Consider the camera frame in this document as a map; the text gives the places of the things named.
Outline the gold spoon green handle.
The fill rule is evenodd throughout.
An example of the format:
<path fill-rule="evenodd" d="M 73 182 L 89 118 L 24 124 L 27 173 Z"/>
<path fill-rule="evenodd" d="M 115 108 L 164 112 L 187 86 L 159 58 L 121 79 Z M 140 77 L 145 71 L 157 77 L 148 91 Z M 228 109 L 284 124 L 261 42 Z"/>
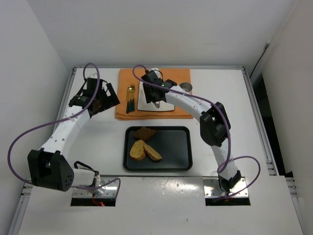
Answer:
<path fill-rule="evenodd" d="M 131 85 L 131 90 L 130 90 L 130 112 L 134 111 L 134 93 L 135 93 L 135 86 L 134 84 Z"/>

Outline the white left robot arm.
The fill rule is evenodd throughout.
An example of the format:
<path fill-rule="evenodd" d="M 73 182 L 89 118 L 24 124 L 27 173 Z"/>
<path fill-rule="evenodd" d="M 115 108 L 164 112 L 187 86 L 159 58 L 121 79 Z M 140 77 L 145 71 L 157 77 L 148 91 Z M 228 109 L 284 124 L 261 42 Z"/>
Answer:
<path fill-rule="evenodd" d="M 39 150 L 27 156 L 33 185 L 59 191 L 70 188 L 96 190 L 100 174 L 90 167 L 71 167 L 67 157 L 72 144 L 92 116 L 118 105 L 111 83 L 96 76 L 85 79 L 79 92 L 70 100 L 61 122 Z"/>

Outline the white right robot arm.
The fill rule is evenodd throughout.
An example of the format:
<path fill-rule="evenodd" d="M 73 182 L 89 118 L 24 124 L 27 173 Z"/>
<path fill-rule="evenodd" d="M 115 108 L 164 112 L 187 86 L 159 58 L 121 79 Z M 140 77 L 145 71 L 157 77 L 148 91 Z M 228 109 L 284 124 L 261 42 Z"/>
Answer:
<path fill-rule="evenodd" d="M 170 79 L 164 81 L 157 69 L 146 70 L 140 81 L 143 83 L 147 103 L 164 101 L 173 104 L 199 122 L 200 136 L 211 146 L 218 164 L 220 188 L 230 193 L 239 182 L 241 173 L 232 161 L 230 122 L 224 106 L 220 102 L 212 103 L 191 95 Z"/>

